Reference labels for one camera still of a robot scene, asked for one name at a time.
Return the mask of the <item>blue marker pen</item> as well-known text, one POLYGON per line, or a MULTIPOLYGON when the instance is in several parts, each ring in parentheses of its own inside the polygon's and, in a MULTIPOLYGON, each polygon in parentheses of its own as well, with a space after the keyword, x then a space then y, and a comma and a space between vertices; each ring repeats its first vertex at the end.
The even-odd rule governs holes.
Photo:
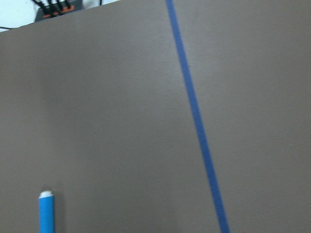
POLYGON ((54 195, 52 191, 43 191, 38 198, 39 232, 54 233, 54 195))

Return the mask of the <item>brown paper table cover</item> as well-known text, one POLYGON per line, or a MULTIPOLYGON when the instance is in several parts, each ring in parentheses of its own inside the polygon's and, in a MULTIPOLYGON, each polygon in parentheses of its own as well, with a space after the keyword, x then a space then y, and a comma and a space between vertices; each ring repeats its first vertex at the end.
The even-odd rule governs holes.
POLYGON ((308 233, 311 3, 122 0, 0 35, 0 230, 308 233))

